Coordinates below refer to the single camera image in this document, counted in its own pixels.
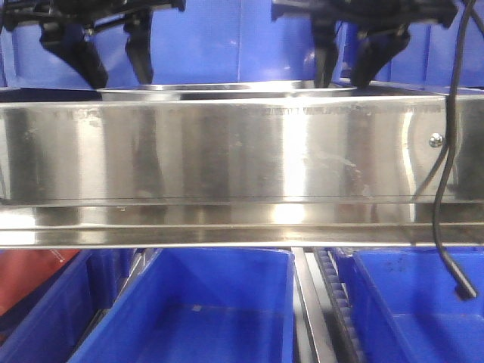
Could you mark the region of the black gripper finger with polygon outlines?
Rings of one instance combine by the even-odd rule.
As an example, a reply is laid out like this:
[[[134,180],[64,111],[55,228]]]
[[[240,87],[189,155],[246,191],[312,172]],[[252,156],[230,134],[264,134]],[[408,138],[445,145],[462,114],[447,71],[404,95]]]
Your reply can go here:
[[[41,23],[41,46],[74,69],[93,89],[107,85],[108,74],[95,45],[76,23]]]
[[[408,28],[368,31],[363,35],[350,73],[350,82],[357,88],[366,88],[381,69],[410,42]]]
[[[152,11],[135,12],[127,17],[123,26],[128,35],[125,51],[141,84],[151,84],[154,77],[150,55],[152,18]]]
[[[311,30],[315,47],[315,86],[329,86],[338,59],[336,23],[320,17],[311,17]]]

